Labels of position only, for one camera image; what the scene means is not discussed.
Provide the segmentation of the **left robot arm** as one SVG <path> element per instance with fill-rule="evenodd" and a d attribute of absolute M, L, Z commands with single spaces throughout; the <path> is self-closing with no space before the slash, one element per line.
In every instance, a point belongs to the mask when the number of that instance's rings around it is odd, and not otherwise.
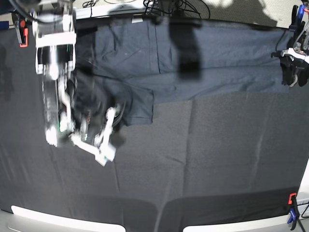
<path fill-rule="evenodd" d="M 309 13 L 309 2 L 303 0 L 300 6 L 292 10 L 289 31 L 294 33 L 285 50 L 276 50 L 272 57 L 280 59 L 283 72 L 282 84 L 293 87 L 304 86 L 309 80 L 309 24 L 303 21 Z"/>

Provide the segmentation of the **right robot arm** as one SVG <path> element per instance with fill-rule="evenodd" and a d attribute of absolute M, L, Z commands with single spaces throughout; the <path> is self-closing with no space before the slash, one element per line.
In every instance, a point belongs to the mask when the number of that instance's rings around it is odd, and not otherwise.
<path fill-rule="evenodd" d="M 75 69 L 76 11 L 71 0 L 41 0 L 32 15 L 48 144 L 82 141 L 99 147 L 108 123 L 120 122 L 126 104 L 114 102 L 86 68 Z"/>

